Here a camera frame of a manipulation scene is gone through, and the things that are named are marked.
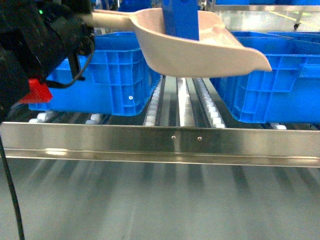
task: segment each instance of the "blue plastic crate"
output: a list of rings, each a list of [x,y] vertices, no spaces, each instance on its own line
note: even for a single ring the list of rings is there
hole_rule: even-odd
[[[249,5],[249,0],[216,0],[217,5]]]
[[[238,39],[264,53],[272,72],[210,79],[233,117],[245,123],[320,123],[320,44]]]
[[[276,0],[278,5],[320,5],[320,0]]]
[[[151,0],[123,0],[118,9],[119,12],[135,12],[151,8]]]
[[[250,0],[251,5],[274,5],[276,2],[276,0]]]
[[[66,89],[50,88],[49,103],[29,104],[31,110],[134,116],[141,113],[160,81],[142,54],[134,33],[113,33],[95,39],[95,53],[83,76]],[[83,66],[86,57],[80,58]],[[68,60],[57,67],[48,80],[72,80]]]
[[[275,34],[263,33],[257,31],[231,31],[231,33],[236,37],[278,37]]]
[[[313,43],[320,43],[320,32],[281,32],[273,31],[270,34],[280,35],[284,37],[291,37],[296,40],[309,41]]]

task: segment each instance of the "shiny metal surface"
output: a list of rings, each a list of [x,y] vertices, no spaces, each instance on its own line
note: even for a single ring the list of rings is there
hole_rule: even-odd
[[[315,168],[9,159],[26,240],[317,240]],[[0,239],[18,240],[0,165]]]
[[[4,123],[0,132],[8,158],[320,167],[320,131]]]
[[[179,126],[196,126],[186,78],[178,77],[176,79],[176,90],[178,96]]]
[[[250,12],[320,12],[317,5],[214,5],[212,12],[218,11],[250,11]]]

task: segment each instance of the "roller conveyor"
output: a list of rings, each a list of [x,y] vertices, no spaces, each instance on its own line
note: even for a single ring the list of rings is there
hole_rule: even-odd
[[[320,167],[318,125],[238,122],[208,79],[162,79],[134,117],[50,112],[28,122],[39,113],[18,105],[2,124],[8,158]]]

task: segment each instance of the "metal bar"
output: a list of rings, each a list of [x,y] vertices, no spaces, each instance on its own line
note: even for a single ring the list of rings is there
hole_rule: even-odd
[[[320,167],[320,131],[4,122],[0,133],[9,158]]]
[[[302,18],[302,15],[303,15],[303,11],[299,11],[299,14],[298,14],[298,17],[296,18],[296,21],[295,21],[295,24],[300,24],[300,20]]]
[[[210,11],[214,12],[214,10],[216,9],[216,1],[217,0],[212,0],[211,1],[211,6],[210,6]]]
[[[176,89],[178,95],[179,125],[181,127],[196,126],[187,79],[184,77],[177,77]]]
[[[252,11],[252,12],[320,12],[316,5],[215,5],[211,12]]]

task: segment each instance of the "blue bracket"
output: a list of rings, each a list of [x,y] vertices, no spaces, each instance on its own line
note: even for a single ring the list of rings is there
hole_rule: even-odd
[[[162,10],[166,34],[199,40],[197,0],[163,0]]]

